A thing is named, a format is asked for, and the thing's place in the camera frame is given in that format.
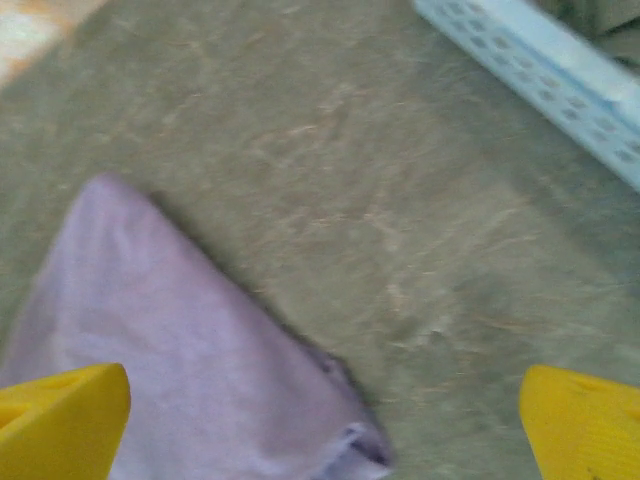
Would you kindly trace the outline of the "light blue plastic basket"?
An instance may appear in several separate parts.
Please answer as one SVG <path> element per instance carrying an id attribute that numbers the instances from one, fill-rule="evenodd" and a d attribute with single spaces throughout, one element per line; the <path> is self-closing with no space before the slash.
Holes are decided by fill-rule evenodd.
<path id="1" fill-rule="evenodd" d="M 640 78 L 529 0 L 411 0 L 416 12 L 640 193 Z"/>

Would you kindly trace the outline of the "purple t-shirt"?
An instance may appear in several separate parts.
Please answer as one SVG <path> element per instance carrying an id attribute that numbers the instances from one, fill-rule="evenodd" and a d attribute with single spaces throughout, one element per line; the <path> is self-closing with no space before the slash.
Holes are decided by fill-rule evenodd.
<path id="1" fill-rule="evenodd" d="M 391 445 L 341 364 L 286 332 L 143 194 L 88 182 L 15 321 L 0 385 L 117 362 L 109 480 L 382 480 Z"/>

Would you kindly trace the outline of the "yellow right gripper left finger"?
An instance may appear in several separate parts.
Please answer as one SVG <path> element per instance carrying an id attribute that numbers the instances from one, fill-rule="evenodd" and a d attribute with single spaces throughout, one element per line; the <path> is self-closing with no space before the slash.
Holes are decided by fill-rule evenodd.
<path id="1" fill-rule="evenodd" d="M 107 480 L 130 408 L 118 363 L 0 389 L 0 480 Z"/>

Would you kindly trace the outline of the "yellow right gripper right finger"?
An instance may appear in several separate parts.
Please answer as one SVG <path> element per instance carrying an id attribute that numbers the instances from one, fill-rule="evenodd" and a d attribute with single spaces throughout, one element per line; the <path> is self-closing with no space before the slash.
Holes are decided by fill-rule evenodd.
<path id="1" fill-rule="evenodd" d="M 640 480 L 640 388 L 534 365 L 519 414 L 542 480 Z"/>

